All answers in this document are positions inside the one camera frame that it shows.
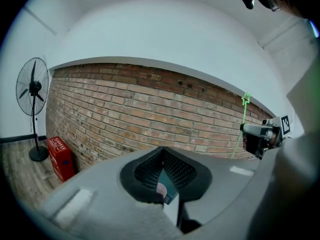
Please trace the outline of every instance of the red toolbox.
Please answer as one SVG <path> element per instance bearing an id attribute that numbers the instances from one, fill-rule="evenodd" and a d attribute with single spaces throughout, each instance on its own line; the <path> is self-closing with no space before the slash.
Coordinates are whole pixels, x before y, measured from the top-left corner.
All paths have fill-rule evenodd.
<path id="1" fill-rule="evenodd" d="M 59 136 L 46 140 L 49 156 L 56 176 L 65 182 L 75 175 L 71 150 Z"/>

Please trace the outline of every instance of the wooden floor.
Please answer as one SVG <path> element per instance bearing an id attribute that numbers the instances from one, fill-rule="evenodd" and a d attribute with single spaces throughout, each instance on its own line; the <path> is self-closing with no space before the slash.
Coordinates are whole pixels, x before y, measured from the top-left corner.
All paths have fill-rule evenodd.
<path id="1" fill-rule="evenodd" d="M 47 146 L 45 140 L 39 145 Z M 41 162 L 29 158 L 29 150 L 34 146 L 33 139 L 0 144 L 0 155 L 5 176 L 15 196 L 37 208 L 61 182 L 49 158 Z"/>

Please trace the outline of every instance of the blue light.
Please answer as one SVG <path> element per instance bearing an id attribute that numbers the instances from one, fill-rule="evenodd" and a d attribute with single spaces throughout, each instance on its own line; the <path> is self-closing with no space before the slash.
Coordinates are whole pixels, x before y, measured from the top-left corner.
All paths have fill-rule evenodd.
<path id="1" fill-rule="evenodd" d="M 315 25 L 311 20 L 310 20 L 310 24 L 311 24 L 311 26 L 312 26 L 314 36 L 315 36 L 316 38 L 318 38 L 318 37 L 319 37 L 319 31 L 318 31 L 316 25 Z"/>

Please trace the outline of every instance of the pedestal fan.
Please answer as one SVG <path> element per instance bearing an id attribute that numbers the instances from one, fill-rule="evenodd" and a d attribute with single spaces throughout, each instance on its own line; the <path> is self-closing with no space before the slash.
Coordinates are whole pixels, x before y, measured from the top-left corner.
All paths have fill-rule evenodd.
<path id="1" fill-rule="evenodd" d="M 29 151 L 29 157 L 36 162 L 43 161 L 49 155 L 46 147 L 38 145 L 35 126 L 35 116 L 41 112 L 47 100 L 48 85 L 47 66 L 38 57 L 30 59 L 24 64 L 16 81 L 16 100 L 22 111 L 28 116 L 32 116 L 35 147 Z"/>

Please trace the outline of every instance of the green neon light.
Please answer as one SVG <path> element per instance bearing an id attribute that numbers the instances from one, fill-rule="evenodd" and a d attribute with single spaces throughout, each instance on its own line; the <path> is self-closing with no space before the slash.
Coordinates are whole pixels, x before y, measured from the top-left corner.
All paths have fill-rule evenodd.
<path id="1" fill-rule="evenodd" d="M 241 97 L 242 99 L 242 105 L 244 105 L 244 113 L 243 113 L 243 120 L 242 120 L 242 123 L 244 124 L 245 121 L 246 121 L 246 114 L 247 114 L 247 104 L 250 103 L 250 97 L 251 97 L 251 94 L 245 92 L 244 96 Z M 240 141 L 240 138 L 242 136 L 242 132 L 240 133 L 237 141 L 236 141 L 236 144 L 235 144 L 235 148 L 233 150 L 233 153 L 232 153 L 232 156 L 231 158 L 234 158 L 235 154 L 236 154 L 236 149 L 239 145 L 239 141 Z"/>

